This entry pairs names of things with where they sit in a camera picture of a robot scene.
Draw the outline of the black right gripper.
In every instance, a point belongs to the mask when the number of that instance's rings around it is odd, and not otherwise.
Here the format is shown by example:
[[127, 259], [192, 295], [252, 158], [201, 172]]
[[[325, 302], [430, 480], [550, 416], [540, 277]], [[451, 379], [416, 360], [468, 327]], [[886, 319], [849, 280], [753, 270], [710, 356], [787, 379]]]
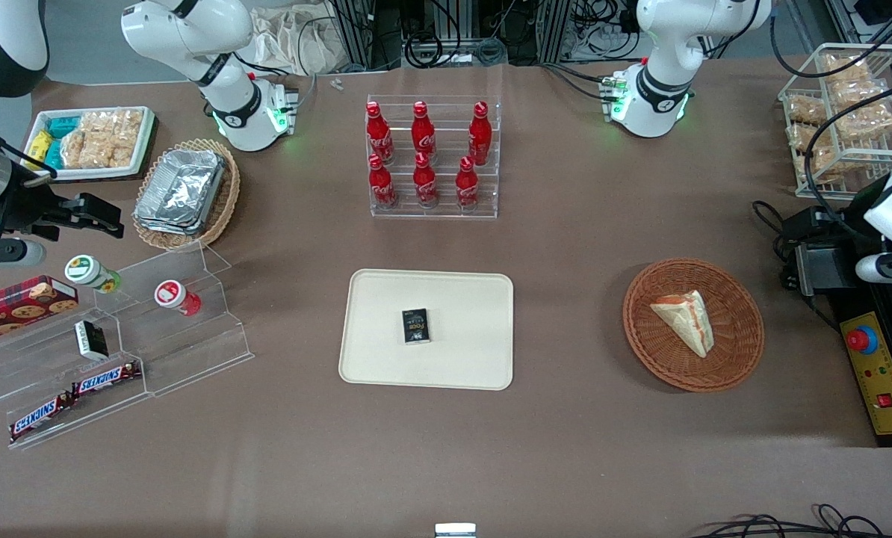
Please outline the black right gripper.
[[97, 219], [120, 219], [121, 208], [90, 193], [78, 194], [78, 215], [64, 207], [68, 199], [58, 197], [46, 184], [25, 186], [25, 177], [12, 175], [1, 197], [0, 236], [32, 235], [44, 241], [57, 241], [61, 228], [94, 229], [112, 238], [124, 238], [120, 222]]

